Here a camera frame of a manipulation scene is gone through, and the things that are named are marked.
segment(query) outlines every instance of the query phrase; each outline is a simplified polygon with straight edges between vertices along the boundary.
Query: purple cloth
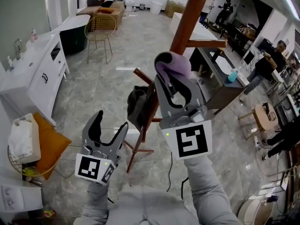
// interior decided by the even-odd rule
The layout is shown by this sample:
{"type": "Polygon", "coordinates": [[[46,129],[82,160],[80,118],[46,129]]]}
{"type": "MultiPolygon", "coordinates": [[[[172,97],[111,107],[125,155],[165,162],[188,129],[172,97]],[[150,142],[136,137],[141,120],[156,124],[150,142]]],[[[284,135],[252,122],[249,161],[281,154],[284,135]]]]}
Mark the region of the purple cloth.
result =
{"type": "Polygon", "coordinates": [[[172,71],[183,75],[186,78],[190,77],[191,63],[189,60],[174,52],[162,52],[155,58],[154,64],[155,70],[159,78],[167,85],[170,82],[170,78],[167,74],[168,71],[172,71]],[[171,54],[172,59],[169,63],[159,60],[164,54],[171,54]]]}

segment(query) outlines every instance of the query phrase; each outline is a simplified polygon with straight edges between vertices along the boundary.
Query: gray jacket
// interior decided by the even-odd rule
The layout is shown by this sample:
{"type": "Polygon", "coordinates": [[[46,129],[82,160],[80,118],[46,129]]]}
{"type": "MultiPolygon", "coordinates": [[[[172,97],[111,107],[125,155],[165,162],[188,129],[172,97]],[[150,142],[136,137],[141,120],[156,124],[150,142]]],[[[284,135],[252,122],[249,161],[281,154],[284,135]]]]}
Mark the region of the gray jacket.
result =
{"type": "Polygon", "coordinates": [[[108,186],[91,183],[88,201],[75,225],[227,225],[240,224],[218,182],[211,161],[196,157],[184,161],[187,167],[197,219],[183,201],[150,187],[124,189],[114,207],[107,209],[108,186]]]}

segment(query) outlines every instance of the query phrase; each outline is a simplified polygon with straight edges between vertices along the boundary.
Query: round wooden stool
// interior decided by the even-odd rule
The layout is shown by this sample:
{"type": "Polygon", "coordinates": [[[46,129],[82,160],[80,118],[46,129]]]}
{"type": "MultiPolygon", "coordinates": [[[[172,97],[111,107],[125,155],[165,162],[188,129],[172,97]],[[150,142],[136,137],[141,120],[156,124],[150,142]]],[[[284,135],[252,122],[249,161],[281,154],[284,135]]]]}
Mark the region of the round wooden stool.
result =
{"type": "Polygon", "coordinates": [[[246,140],[248,140],[248,138],[250,138],[252,136],[255,136],[258,132],[264,132],[264,131],[271,130],[278,124],[278,117],[275,113],[274,108],[271,106],[271,104],[268,103],[268,105],[269,105],[269,114],[272,113],[275,115],[275,119],[272,121],[269,120],[268,115],[266,113],[266,109],[263,107],[262,104],[257,104],[251,113],[249,113],[245,116],[239,117],[239,120],[241,120],[241,119],[253,114],[255,121],[257,123],[257,126],[258,126],[257,131],[251,133],[248,137],[245,137],[246,140]]]}

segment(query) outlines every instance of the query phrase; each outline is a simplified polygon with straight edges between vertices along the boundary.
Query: wooden coat rack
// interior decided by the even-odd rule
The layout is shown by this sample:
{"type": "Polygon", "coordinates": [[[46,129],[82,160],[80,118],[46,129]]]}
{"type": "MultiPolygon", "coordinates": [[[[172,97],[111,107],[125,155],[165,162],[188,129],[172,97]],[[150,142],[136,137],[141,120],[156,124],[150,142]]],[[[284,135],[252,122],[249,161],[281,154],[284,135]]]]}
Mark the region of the wooden coat rack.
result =
{"type": "MultiPolygon", "coordinates": [[[[190,40],[195,24],[198,22],[199,15],[206,0],[188,0],[180,23],[178,25],[176,34],[174,36],[170,51],[182,55],[187,47],[226,47],[226,42],[221,40],[190,40]]],[[[151,84],[152,80],[141,70],[135,69],[134,73],[143,79],[147,84],[151,84]]],[[[130,171],[132,162],[138,152],[154,152],[154,150],[141,150],[139,149],[141,143],[146,140],[147,130],[152,122],[159,122],[160,118],[154,118],[158,109],[158,97],[156,91],[154,92],[151,110],[149,112],[146,124],[142,127],[140,135],[137,139],[135,146],[130,145],[128,142],[124,143],[132,150],[132,156],[127,167],[127,173],[130,171]]]]}

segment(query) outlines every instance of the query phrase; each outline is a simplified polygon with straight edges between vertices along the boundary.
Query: black bag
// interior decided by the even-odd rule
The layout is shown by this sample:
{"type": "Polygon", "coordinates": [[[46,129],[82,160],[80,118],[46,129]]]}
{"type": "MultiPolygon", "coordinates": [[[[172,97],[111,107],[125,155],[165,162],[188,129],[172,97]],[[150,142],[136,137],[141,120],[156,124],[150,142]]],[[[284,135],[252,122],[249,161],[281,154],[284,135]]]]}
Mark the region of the black bag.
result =
{"type": "Polygon", "coordinates": [[[127,119],[139,130],[146,125],[155,90],[154,82],[149,86],[134,86],[127,98],[127,119]]]}

